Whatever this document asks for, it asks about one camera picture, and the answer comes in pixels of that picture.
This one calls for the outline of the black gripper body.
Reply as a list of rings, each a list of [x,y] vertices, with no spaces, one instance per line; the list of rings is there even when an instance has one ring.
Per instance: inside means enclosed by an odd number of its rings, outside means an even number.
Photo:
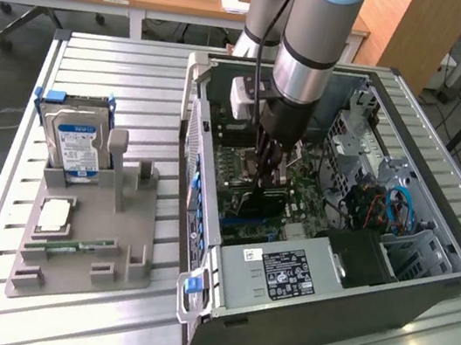
[[[306,132],[314,109],[314,102],[300,105],[285,98],[267,100],[259,120],[258,146],[276,141],[283,150],[291,151]]]

